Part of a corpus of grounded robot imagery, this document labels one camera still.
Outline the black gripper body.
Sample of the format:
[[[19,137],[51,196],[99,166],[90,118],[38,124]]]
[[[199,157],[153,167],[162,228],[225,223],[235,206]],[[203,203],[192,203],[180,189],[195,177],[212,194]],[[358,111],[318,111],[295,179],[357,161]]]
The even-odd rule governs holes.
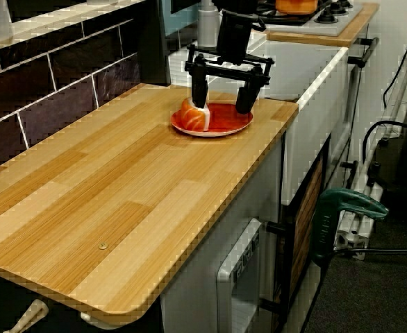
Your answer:
[[[207,76],[255,83],[261,87],[268,85],[274,61],[247,53],[252,30],[265,30],[265,24],[258,15],[223,10],[217,45],[187,46],[185,70],[191,75],[192,86],[203,87]]]

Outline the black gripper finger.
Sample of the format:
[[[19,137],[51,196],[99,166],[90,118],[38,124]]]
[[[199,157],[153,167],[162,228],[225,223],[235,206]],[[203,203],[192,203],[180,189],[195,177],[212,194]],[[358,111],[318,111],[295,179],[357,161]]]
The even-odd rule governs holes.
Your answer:
[[[235,104],[235,109],[240,114],[248,114],[258,97],[260,87],[251,83],[246,83],[238,90],[238,97]]]
[[[208,94],[208,81],[206,68],[192,68],[192,101],[198,108],[204,108]]]

